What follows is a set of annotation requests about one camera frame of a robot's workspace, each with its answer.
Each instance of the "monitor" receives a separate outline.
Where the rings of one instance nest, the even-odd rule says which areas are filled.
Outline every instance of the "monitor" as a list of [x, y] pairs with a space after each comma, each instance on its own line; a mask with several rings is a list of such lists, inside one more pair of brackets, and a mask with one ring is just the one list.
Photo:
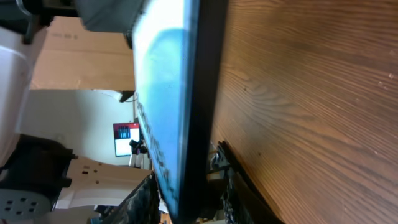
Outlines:
[[194, 220], [206, 163], [227, 0], [148, 0], [132, 29], [138, 118], [173, 222]]
[[140, 140], [139, 123], [113, 124], [113, 136], [115, 156], [130, 156], [130, 141]]

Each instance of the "cardboard box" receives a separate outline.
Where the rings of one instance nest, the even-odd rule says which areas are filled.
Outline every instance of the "cardboard box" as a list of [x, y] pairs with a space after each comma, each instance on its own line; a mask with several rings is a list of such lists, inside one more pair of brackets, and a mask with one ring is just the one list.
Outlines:
[[47, 32], [31, 89], [135, 89], [132, 50], [122, 34], [89, 32], [71, 17], [56, 17]]

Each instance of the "black device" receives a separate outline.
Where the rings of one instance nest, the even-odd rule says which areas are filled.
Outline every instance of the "black device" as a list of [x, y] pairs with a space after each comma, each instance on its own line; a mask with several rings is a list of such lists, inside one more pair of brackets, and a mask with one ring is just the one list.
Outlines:
[[139, 122], [174, 223], [198, 217], [227, 0], [148, 0], [132, 29]]

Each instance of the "monitor screen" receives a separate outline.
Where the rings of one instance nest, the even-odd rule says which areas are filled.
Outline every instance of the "monitor screen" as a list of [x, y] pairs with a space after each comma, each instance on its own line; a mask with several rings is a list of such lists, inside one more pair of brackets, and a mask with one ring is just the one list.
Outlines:
[[147, 0], [132, 30], [138, 118], [173, 222], [198, 215], [206, 187], [226, 2]]
[[116, 157], [130, 156], [130, 141], [140, 140], [138, 123], [113, 124], [114, 150]]

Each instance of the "wood grain surface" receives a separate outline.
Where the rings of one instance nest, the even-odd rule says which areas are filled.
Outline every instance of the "wood grain surface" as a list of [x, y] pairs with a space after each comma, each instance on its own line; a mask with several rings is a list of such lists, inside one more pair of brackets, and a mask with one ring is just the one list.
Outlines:
[[398, 1], [230, 0], [213, 141], [286, 223], [398, 223]]

